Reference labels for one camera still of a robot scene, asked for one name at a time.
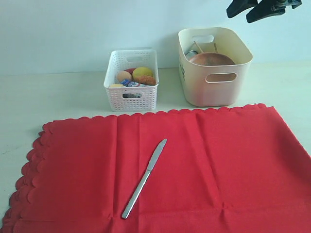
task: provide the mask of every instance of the red napkin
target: red napkin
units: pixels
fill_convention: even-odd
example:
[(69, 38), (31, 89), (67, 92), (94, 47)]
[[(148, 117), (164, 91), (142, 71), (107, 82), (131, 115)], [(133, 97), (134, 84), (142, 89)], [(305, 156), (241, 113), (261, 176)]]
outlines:
[(264, 104), (54, 121), (33, 147), (3, 233), (311, 230), (311, 159)]

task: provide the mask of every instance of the knife blade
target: knife blade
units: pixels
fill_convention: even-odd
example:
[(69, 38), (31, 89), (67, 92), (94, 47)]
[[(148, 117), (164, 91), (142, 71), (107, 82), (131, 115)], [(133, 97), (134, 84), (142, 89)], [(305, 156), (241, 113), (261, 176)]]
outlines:
[(125, 208), (125, 210), (124, 210), (124, 212), (122, 214), (122, 218), (126, 219), (129, 216), (132, 208), (135, 205), (136, 200), (138, 199), (138, 196), (139, 196), (142, 188), (144, 187), (144, 185), (145, 185), (145, 183), (146, 183), (146, 181), (147, 181), (147, 179), (148, 179), (152, 169), (155, 167), (155, 164), (156, 164), (160, 154), (163, 151), (163, 148), (164, 148), (166, 142), (167, 142), (167, 139), (163, 139), (158, 144), (158, 146), (156, 147), (154, 153), (151, 156), (151, 159), (149, 160), (147, 169), (146, 169), (143, 177), (141, 178), (139, 184), (137, 185), (137, 187), (136, 187), (136, 189), (135, 189), (131, 199), (129, 200), (129, 202), (128, 202), (128, 204), (127, 204), (127, 206), (126, 206), (126, 208)]

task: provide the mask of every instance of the white plastic basket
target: white plastic basket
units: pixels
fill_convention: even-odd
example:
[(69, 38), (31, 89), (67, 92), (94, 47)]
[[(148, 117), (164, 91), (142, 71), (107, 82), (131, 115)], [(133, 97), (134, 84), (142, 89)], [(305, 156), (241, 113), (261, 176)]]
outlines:
[[(178, 37), (179, 72), (186, 100), (200, 107), (233, 104), (253, 60), (253, 55), (246, 45), (235, 32), (227, 28), (189, 28), (181, 30)], [(215, 43), (218, 53), (231, 58), (235, 65), (201, 66), (191, 63), (186, 59), (185, 53), (190, 50), (198, 51), (194, 40), (204, 52), (215, 52)], [(235, 78), (209, 82), (208, 77), (216, 77), (219, 74), (234, 74)]]
[[(156, 79), (156, 85), (125, 88), (109, 87), (111, 84), (118, 83), (115, 76), (119, 71), (137, 67), (150, 68)], [(111, 53), (104, 87), (113, 111), (149, 111), (155, 109), (158, 85), (159, 76), (155, 50), (116, 50)], [(138, 94), (139, 98), (124, 98), (126, 94)]]

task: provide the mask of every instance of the toy fruit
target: toy fruit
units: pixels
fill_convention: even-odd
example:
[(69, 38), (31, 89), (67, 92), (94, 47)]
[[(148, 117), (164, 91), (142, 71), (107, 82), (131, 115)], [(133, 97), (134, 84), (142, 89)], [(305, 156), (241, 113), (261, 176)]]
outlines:
[(127, 71), (120, 71), (116, 75), (117, 80), (121, 83), (124, 79), (133, 80), (132, 75)]
[(151, 76), (153, 77), (153, 73), (152, 73), (152, 70), (148, 67), (138, 67), (136, 68), (134, 71), (133, 71), (133, 78), (134, 78), (134, 81), (136, 81), (136, 78), (138, 78), (139, 76), (142, 76), (142, 75), (148, 75), (148, 76)]
[(130, 69), (126, 69), (125, 71), (126, 72), (129, 72), (130, 74), (133, 74), (133, 71), (135, 70), (136, 68), (130, 68)]
[(138, 77), (135, 77), (134, 81), (149, 86), (156, 85), (156, 79), (150, 75), (140, 75)]

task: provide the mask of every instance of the knife handle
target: knife handle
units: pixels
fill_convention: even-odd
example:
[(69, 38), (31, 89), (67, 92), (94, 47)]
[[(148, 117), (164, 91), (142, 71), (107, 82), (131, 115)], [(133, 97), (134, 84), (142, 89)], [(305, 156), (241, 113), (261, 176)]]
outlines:
[(136, 202), (136, 200), (137, 200), (137, 198), (138, 198), (142, 188), (144, 187), (144, 185), (145, 185), (149, 175), (150, 175), (150, 171), (146, 170), (144, 175), (143, 175), (143, 177), (141, 178), (137, 188), (135, 189), (135, 192), (133, 193), (130, 201), (128, 202), (128, 204), (127, 204), (127, 206), (126, 206), (126, 208), (125, 208), (125, 210), (124, 210), (124, 212), (122, 214), (122, 218), (125, 219), (125, 218), (127, 218), (129, 216), (129, 214), (130, 214), (130, 212), (131, 212), (131, 210), (132, 210), (132, 208), (133, 208), (133, 206), (134, 206), (134, 204), (135, 204), (135, 202)]

